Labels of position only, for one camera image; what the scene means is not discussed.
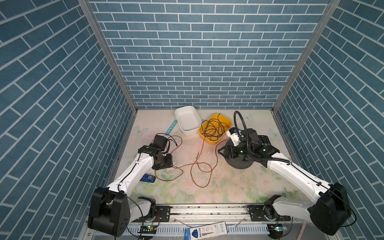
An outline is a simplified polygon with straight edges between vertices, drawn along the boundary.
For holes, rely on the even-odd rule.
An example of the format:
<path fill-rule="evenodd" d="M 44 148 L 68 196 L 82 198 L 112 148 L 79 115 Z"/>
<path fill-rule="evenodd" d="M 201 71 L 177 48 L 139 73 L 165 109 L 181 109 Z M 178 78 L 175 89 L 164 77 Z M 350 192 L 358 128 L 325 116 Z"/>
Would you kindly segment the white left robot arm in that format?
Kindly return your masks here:
<path fill-rule="evenodd" d="M 160 221 L 156 200 L 131 198 L 137 184 L 149 170 L 173 166 L 170 146 L 175 139 L 167 134 L 156 134 L 148 146 L 139 148 L 128 168 L 106 187 L 98 187 L 91 197 L 88 228 L 114 237 L 120 237 L 133 221 Z"/>

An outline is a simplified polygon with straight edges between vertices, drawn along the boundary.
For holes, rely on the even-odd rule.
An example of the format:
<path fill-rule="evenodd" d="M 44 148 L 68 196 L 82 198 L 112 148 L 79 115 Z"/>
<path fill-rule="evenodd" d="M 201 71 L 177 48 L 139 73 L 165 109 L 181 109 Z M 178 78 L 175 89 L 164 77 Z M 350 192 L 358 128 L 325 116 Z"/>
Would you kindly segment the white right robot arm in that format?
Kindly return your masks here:
<path fill-rule="evenodd" d="M 240 131 L 230 128 L 226 134 L 229 140 L 218 153 L 231 167 L 243 170 L 253 163 L 259 163 L 288 180 L 309 199 L 306 202 L 273 195 L 263 207 L 267 220 L 276 221 L 282 216 L 295 217 L 313 223 L 329 236 L 345 227 L 353 211 L 344 186 L 330 184 L 305 171 L 272 146 L 267 136 L 260 136 L 253 129 Z"/>

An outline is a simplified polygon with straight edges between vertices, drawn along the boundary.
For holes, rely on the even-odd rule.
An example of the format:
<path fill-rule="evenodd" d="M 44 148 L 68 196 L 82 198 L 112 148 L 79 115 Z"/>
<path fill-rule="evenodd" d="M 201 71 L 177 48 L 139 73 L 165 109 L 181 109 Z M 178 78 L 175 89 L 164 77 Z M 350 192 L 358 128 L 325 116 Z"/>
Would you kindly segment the black desk calculator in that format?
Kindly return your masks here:
<path fill-rule="evenodd" d="M 270 139 L 268 138 L 268 136 L 259 135 L 259 140 L 260 140 L 261 145 L 263 145 L 263 146 L 271 145 L 271 142 L 270 142 Z"/>

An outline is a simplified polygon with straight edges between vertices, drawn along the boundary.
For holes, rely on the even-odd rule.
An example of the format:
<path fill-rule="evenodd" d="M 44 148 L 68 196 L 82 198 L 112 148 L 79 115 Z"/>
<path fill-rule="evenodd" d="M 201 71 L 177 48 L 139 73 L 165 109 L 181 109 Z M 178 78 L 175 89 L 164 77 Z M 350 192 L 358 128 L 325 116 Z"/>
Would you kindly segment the teal stencil ruler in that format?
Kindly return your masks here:
<path fill-rule="evenodd" d="M 174 120 L 170 127 L 167 129 L 166 131 L 166 135 L 170 136 L 171 135 L 171 132 L 173 131 L 174 127 L 177 125 L 178 121 L 177 120 Z"/>

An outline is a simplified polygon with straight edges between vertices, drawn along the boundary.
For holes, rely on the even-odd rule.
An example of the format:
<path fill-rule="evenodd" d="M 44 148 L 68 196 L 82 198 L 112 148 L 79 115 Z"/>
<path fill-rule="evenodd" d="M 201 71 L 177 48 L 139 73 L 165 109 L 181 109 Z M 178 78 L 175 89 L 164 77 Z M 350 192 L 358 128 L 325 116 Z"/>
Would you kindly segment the blue black utility knife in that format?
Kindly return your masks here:
<path fill-rule="evenodd" d="M 156 177 L 153 175 L 144 174 L 140 181 L 145 183 L 154 183 L 156 181 Z"/>

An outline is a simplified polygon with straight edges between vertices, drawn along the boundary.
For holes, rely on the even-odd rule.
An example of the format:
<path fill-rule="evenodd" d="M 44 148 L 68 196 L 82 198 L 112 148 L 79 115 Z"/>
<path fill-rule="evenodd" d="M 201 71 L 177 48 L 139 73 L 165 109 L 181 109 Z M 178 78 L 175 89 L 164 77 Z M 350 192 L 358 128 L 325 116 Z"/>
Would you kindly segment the yellow plastic tub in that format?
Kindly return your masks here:
<path fill-rule="evenodd" d="M 231 127 L 230 119 L 222 114 L 213 114 L 208 120 L 202 122 L 198 133 L 205 142 L 216 145 Z"/>

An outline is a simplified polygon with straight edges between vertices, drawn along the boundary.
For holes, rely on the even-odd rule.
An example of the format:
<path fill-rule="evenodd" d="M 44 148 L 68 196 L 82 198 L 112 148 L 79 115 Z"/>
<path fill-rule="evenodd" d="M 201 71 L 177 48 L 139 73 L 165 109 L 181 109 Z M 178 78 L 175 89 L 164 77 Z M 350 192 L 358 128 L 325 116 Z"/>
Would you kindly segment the white plastic tub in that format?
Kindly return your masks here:
<path fill-rule="evenodd" d="M 175 110 L 175 117 L 184 135 L 197 134 L 202 120 L 193 106 L 185 106 Z"/>

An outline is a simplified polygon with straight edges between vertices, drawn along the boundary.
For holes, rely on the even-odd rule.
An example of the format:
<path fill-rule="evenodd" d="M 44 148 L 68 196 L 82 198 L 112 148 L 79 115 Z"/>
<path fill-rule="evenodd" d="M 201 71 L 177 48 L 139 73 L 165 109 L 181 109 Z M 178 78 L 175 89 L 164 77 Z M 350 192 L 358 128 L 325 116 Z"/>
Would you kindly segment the white blue pen box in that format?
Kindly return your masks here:
<path fill-rule="evenodd" d="M 227 235 L 228 229 L 225 222 L 215 224 L 203 225 L 186 229 L 184 232 L 185 240 L 204 240 L 208 238 L 215 238 L 222 235 Z"/>

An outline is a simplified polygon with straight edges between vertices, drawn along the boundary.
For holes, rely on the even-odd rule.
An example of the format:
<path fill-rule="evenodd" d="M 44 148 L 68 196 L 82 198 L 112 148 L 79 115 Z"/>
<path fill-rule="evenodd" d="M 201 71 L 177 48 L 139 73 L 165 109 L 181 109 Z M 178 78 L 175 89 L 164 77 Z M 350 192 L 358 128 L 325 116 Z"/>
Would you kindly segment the pink pencil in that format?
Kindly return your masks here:
<path fill-rule="evenodd" d="M 297 236 L 296 240 L 301 240 L 302 239 L 302 236 L 303 236 L 303 233 L 304 233 L 304 230 L 305 230 L 306 226 L 307 226 L 307 222 L 304 221 L 302 226 L 301 226 L 301 229 L 300 229 L 300 231 L 298 233 L 298 236 Z"/>

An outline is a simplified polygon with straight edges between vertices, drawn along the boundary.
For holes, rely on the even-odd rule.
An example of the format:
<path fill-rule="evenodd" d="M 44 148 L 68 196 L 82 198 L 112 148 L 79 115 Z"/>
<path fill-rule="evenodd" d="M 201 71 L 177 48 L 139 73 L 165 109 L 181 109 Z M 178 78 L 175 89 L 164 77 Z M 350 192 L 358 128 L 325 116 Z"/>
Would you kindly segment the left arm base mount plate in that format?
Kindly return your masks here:
<path fill-rule="evenodd" d="M 152 206 L 150 207 L 149 212 L 142 217 L 140 217 L 136 220 L 134 220 L 134 223 L 139 222 L 169 222 L 171 215 L 171 207 L 170 206 Z"/>

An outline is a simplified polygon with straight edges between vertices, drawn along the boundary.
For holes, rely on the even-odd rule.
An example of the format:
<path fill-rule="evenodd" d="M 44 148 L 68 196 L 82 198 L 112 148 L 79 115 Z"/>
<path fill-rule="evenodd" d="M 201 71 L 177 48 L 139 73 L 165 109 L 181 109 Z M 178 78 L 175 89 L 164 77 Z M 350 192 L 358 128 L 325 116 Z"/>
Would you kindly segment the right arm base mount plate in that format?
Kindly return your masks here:
<path fill-rule="evenodd" d="M 248 205 L 246 206 L 247 212 L 250 214 L 252 222 L 279 222 L 290 221 L 291 217 L 278 215 L 271 206 L 266 205 Z"/>

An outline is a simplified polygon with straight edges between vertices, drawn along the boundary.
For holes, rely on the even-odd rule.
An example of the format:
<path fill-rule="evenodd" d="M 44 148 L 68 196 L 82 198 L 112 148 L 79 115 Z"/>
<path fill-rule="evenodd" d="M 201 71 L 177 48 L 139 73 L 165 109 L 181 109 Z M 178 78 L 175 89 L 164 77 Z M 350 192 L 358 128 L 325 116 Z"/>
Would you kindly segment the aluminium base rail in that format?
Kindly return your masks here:
<path fill-rule="evenodd" d="M 301 220 L 291 217 L 290 221 L 279 222 L 252 222 L 246 210 L 248 205 L 264 204 L 193 204 L 193 205 L 168 205 L 171 207 L 169 222 L 131 222 L 120 237 L 114 237 L 88 228 L 88 221 L 82 230 L 80 238 L 91 240 L 96 236 L 117 239 L 123 236 L 134 237 L 140 240 L 150 240 L 156 237 L 181 237 L 184 239 L 186 229 L 203 225 L 225 222 L 228 234 L 232 235 L 267 235 L 272 239 L 280 239 L 287 235 L 291 227 Z"/>

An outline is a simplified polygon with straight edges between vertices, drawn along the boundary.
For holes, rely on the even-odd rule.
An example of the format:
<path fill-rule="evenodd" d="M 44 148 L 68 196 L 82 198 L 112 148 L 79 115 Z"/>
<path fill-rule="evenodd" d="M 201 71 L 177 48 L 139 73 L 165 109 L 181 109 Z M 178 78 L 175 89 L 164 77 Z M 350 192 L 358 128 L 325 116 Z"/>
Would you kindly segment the metal frame corner post left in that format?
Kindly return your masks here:
<path fill-rule="evenodd" d="M 123 76 L 121 74 L 121 71 L 116 63 L 116 60 L 111 52 L 111 49 L 108 45 L 108 42 L 103 34 L 103 31 L 97 21 L 97 18 L 96 18 L 96 15 L 91 7 L 91 4 L 90 4 L 90 1 L 86 1 L 86 0 L 78 0 L 79 2 L 79 5 L 103 51 L 103 53 L 105 54 L 105 57 L 106 57 L 106 60 L 109 64 L 109 66 L 111 67 L 111 70 L 112 72 L 114 73 L 116 79 L 117 79 L 117 82 L 119 84 L 119 86 L 121 87 L 124 95 L 125 95 L 125 98 L 126 100 L 128 101 L 128 104 L 129 106 L 131 107 L 132 111 L 134 114 L 137 113 L 137 107 L 135 106 L 135 103 L 133 101 L 133 98 L 132 96 L 130 95 L 129 93 L 129 90 L 127 88 L 127 85 L 123 79 Z"/>

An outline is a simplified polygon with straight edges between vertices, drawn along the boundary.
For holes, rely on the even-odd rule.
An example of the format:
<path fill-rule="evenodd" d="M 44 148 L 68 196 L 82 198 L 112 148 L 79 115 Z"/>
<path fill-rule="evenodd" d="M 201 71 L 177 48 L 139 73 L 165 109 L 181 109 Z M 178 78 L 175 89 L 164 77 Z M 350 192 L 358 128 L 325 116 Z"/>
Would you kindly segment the metal frame corner post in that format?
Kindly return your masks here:
<path fill-rule="evenodd" d="M 314 28 L 314 31 L 309 38 L 302 54 L 298 58 L 298 61 L 296 65 L 294 66 L 290 76 L 287 79 L 287 82 L 285 86 L 282 88 L 282 91 L 277 98 L 277 101 L 274 103 L 272 107 L 272 114 L 276 115 L 279 108 L 281 107 L 285 97 L 287 96 L 289 90 L 293 86 L 293 84 L 296 81 L 296 78 L 298 77 L 299 73 L 301 72 L 304 64 L 306 63 L 307 59 L 309 58 L 310 54 L 312 53 L 314 47 L 316 46 L 316 43 L 320 39 L 323 31 L 325 30 L 328 22 L 330 21 L 331 17 L 335 13 L 337 7 L 339 6 L 341 0 L 331 0 L 329 1 L 328 5 L 326 6 L 318 24 Z"/>
<path fill-rule="evenodd" d="M 111 52 L 111 49 L 108 45 L 108 42 L 103 34 L 103 31 L 97 21 L 97 18 L 96 18 L 96 15 L 91 7 L 91 4 L 90 4 L 90 1 L 86 1 L 86 0 L 78 0 L 79 2 L 79 5 L 103 51 L 103 53 L 105 54 L 105 57 L 106 57 L 106 60 L 109 64 L 109 66 L 111 67 L 111 70 L 112 72 L 114 73 L 116 79 L 117 79 L 117 82 L 119 84 L 119 86 L 121 87 L 124 95 L 125 95 L 125 98 L 126 100 L 128 101 L 128 104 L 129 106 L 131 107 L 132 111 L 134 114 L 137 113 L 137 107 L 135 106 L 135 103 L 133 101 L 133 98 L 132 96 L 130 95 L 129 93 L 129 90 L 127 88 L 127 85 L 123 79 L 123 76 L 121 74 L 121 71 L 116 63 L 116 60 Z"/>

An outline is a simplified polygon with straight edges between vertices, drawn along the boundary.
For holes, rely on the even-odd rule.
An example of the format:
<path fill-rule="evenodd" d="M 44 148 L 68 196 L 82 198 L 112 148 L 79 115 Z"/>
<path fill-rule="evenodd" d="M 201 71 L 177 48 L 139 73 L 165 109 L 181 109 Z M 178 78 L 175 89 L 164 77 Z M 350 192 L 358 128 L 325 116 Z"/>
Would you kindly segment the metal frame corner post right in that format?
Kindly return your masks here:
<path fill-rule="evenodd" d="M 329 1 L 328 5 L 326 6 L 318 24 L 314 28 L 314 31 L 309 38 L 302 54 L 298 58 L 298 61 L 296 65 L 294 66 L 290 76 L 287 79 L 287 82 L 285 86 L 282 88 L 282 91 L 277 98 L 277 101 L 274 103 L 272 107 L 272 114 L 276 115 L 279 108 L 281 107 L 285 97 L 287 96 L 289 90 L 293 86 L 293 84 L 296 81 L 296 78 L 298 77 L 299 73 L 301 72 L 304 64 L 306 63 L 307 59 L 309 58 L 310 54 L 312 53 L 314 47 L 316 46 L 316 43 L 320 39 L 323 31 L 325 30 L 328 22 L 330 21 L 331 17 L 335 13 L 337 7 L 339 6 L 341 0 L 331 0 Z"/>

